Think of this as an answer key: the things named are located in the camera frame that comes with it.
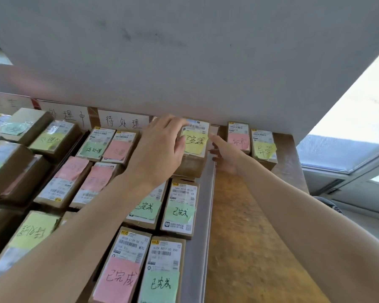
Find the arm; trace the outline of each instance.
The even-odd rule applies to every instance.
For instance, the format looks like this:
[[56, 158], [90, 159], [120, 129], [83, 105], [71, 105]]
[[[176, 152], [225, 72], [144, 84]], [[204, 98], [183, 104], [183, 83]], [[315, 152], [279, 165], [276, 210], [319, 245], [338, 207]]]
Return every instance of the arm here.
[[212, 135], [218, 168], [237, 173], [268, 220], [333, 303], [379, 302], [379, 240]]
[[0, 277], [0, 303], [74, 303], [125, 217], [180, 165], [185, 140], [176, 137], [186, 124], [153, 121], [126, 171]]

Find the brown cardboard box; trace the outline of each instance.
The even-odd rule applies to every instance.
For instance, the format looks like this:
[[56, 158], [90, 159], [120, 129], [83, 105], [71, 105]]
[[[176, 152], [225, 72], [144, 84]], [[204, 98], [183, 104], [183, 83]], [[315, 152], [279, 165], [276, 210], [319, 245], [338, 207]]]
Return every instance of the brown cardboard box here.
[[75, 213], [75, 212], [65, 212], [65, 214], [62, 217], [61, 222], [59, 223], [59, 226], [64, 225], [68, 220], [72, 219], [75, 214], [77, 214], [77, 213]]
[[[101, 161], [106, 163], [121, 163], [125, 168], [131, 158], [140, 139], [140, 132], [133, 130], [117, 131], [106, 149]], [[130, 148], [127, 150], [124, 158], [119, 159], [118, 154], [124, 154], [124, 149], [121, 149], [120, 142], [131, 143]]]
[[[191, 240], [194, 234], [195, 228], [195, 218], [196, 218], [196, 208], [198, 206], [198, 197], [199, 197], [199, 184], [191, 181], [185, 181], [181, 179], [174, 178], [171, 181], [170, 191], [167, 196], [166, 209], [164, 210], [163, 220], [160, 226], [162, 232], [167, 234]], [[183, 204], [182, 208], [176, 209], [176, 205], [172, 205], [172, 202], [179, 202]], [[184, 217], [193, 206], [195, 206], [194, 216], [191, 220], [190, 218], [188, 223], [183, 223], [180, 221], [174, 221], [166, 218], [169, 206], [173, 211], [173, 214], [176, 214], [178, 218]]]
[[0, 194], [24, 171], [33, 153], [18, 143], [0, 140]]
[[[105, 174], [101, 173], [99, 168], [111, 168], [111, 177], [108, 178]], [[100, 191], [109, 182], [111, 182], [113, 178], [119, 174], [121, 174], [120, 164], [96, 162], [69, 206], [74, 209], [82, 209], [87, 203], [94, 199], [94, 197], [99, 194]]]
[[[171, 253], [167, 254], [159, 254], [159, 251], [169, 251], [168, 249], [171, 248]], [[178, 256], [177, 253], [174, 253], [174, 250], [178, 250], [177, 252], [180, 253], [181, 255]], [[165, 271], [157, 271], [160, 272], [162, 275], [166, 271], [174, 271], [179, 269], [179, 280], [178, 280], [178, 289], [177, 289], [177, 295], [175, 297], [175, 302], [180, 303], [181, 299], [181, 281], [182, 281], [182, 276], [183, 276], [183, 269], [184, 269], [184, 254], [185, 254], [185, 240], [184, 239], [178, 239], [178, 238], [171, 238], [171, 237], [158, 237], [158, 236], [153, 236], [152, 241], [150, 243], [149, 247], [149, 253], [147, 254], [147, 259], [146, 259], [146, 266], [145, 270], [143, 273], [143, 278], [141, 281], [141, 287], [139, 291], [139, 299], [138, 302], [141, 302], [141, 300], [144, 300], [146, 298], [143, 298], [143, 292], [142, 292], [142, 287], [143, 287], [143, 281], [146, 278], [146, 274], [148, 272], [151, 272], [155, 266], [163, 266]], [[162, 265], [160, 264], [161, 258], [170, 258], [172, 261], [167, 261], [165, 263], [170, 263], [172, 264], [172, 268], [168, 267], [167, 265]]]
[[60, 162], [81, 134], [81, 129], [76, 123], [54, 120], [29, 148], [52, 162]]
[[274, 153], [269, 159], [260, 159], [255, 154], [256, 149], [255, 149], [255, 144], [254, 144], [254, 142], [260, 141], [260, 142], [266, 142], [266, 143], [271, 143], [275, 145], [274, 136], [272, 132], [251, 129], [250, 138], [251, 138], [251, 156], [255, 160], [257, 160], [261, 165], [263, 165], [265, 168], [267, 168], [268, 170], [272, 170], [278, 163], [278, 160], [276, 158], [276, 153]]
[[93, 162], [101, 161], [103, 154], [111, 143], [115, 130], [110, 128], [94, 127], [76, 157], [87, 158]]
[[160, 185], [159, 187], [156, 187], [150, 194], [149, 196], [154, 197], [156, 200], [160, 200], [161, 206], [157, 211], [156, 217], [151, 220], [147, 218], [141, 218], [138, 216], [135, 216], [133, 214], [129, 214], [126, 219], [124, 220], [124, 225], [129, 225], [129, 226], [134, 226], [134, 227], [139, 227], [143, 229], [148, 229], [148, 230], [155, 230], [157, 226], [157, 222], [159, 221], [159, 216], [162, 210], [162, 207], [164, 206], [164, 196], [167, 193], [167, 187], [168, 187], [168, 180]]
[[24, 171], [0, 195], [0, 199], [10, 203], [24, 204], [50, 167], [51, 164], [42, 155], [35, 154]]
[[[59, 221], [59, 216], [30, 211], [0, 254], [0, 275], [48, 237], [56, 229]], [[21, 240], [28, 240], [32, 248], [20, 249], [18, 245]]]
[[[192, 120], [192, 119], [188, 119], [188, 121], [190, 122], [190, 125], [183, 127], [180, 130], [178, 136], [181, 136], [184, 131], [195, 130], [197, 133], [203, 133], [207, 137], [209, 133], [209, 127], [210, 127], [210, 124], [208, 122], [205, 122], [202, 120]], [[202, 175], [202, 171], [205, 167], [205, 163], [207, 162], [207, 154], [208, 154], [208, 151], [207, 151], [206, 142], [204, 143], [204, 148], [201, 154], [199, 155], [184, 152], [181, 165], [174, 172], [174, 175], [179, 175], [183, 177], [200, 178]]]
[[[136, 231], [134, 229], [129, 229], [127, 227], [121, 227], [118, 231], [118, 235], [112, 245], [112, 249], [107, 257], [107, 260], [105, 262], [105, 265], [103, 269], [101, 270], [100, 277], [97, 280], [97, 283], [94, 286], [94, 290], [91, 293], [89, 303], [112, 303], [116, 301], [107, 301], [104, 299], [101, 299], [102, 292], [101, 291], [101, 284], [104, 281], [104, 279], [107, 279], [108, 282], [110, 282], [110, 279], [116, 279], [118, 277], [122, 278], [123, 282], [126, 282], [126, 279], [128, 279], [128, 274], [125, 274], [123, 276], [115, 276], [115, 274], [111, 274], [112, 270], [107, 270], [107, 265], [109, 264], [109, 260], [111, 258], [115, 258], [121, 261], [130, 260], [135, 263], [140, 263], [139, 272], [136, 272], [137, 275], [140, 275], [142, 271], [143, 264], [145, 263], [145, 258], [147, 251], [149, 249], [150, 245], [150, 239], [152, 237], [152, 234]], [[131, 294], [128, 299], [128, 303], [132, 302], [132, 297], [135, 293], [136, 285], [138, 283], [139, 278], [136, 280], [135, 283], [131, 285]], [[119, 285], [115, 284], [115, 294], [109, 294], [109, 292], [106, 293], [106, 297], [109, 298], [110, 296], [113, 296], [114, 298], [120, 297], [120, 292], [118, 292]]]
[[90, 172], [92, 162], [85, 158], [69, 157], [34, 202], [57, 209], [66, 208]]
[[29, 146], [53, 120], [49, 112], [22, 107], [1, 127], [0, 136]]
[[[232, 134], [241, 134], [236, 138], [231, 138]], [[229, 143], [233, 143], [242, 150], [247, 155], [250, 154], [251, 151], [251, 142], [250, 142], [250, 126], [247, 122], [240, 121], [231, 121], [227, 124], [227, 137], [226, 141]]]

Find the wooden surface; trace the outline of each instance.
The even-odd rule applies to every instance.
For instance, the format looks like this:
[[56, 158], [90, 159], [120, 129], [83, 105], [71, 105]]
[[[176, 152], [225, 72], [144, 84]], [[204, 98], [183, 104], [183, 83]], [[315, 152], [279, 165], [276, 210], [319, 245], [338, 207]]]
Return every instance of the wooden surface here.
[[[293, 137], [275, 134], [272, 170], [308, 192]], [[209, 242], [206, 303], [328, 303], [285, 246], [243, 181], [216, 173]]]

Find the white wall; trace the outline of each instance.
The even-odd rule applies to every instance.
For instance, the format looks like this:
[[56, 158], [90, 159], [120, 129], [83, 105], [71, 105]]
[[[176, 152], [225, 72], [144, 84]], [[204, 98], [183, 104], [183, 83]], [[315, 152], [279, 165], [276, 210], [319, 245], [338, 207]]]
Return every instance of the white wall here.
[[344, 215], [379, 239], [379, 219], [342, 209]]
[[0, 91], [298, 143], [379, 55], [379, 0], [0, 0]]

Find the hand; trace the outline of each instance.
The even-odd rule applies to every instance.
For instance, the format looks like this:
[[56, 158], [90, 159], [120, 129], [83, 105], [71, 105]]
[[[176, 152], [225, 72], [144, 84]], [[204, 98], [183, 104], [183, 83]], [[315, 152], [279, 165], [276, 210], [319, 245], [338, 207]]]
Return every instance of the hand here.
[[124, 175], [149, 184], [152, 190], [165, 182], [181, 164], [185, 136], [177, 139], [184, 118], [166, 115], [152, 121], [144, 130]]
[[216, 167], [231, 174], [238, 174], [240, 160], [244, 155], [247, 155], [235, 145], [224, 141], [217, 135], [209, 134], [209, 139], [215, 146], [215, 149], [210, 150], [210, 153], [217, 155], [217, 157], [212, 158], [217, 163]]

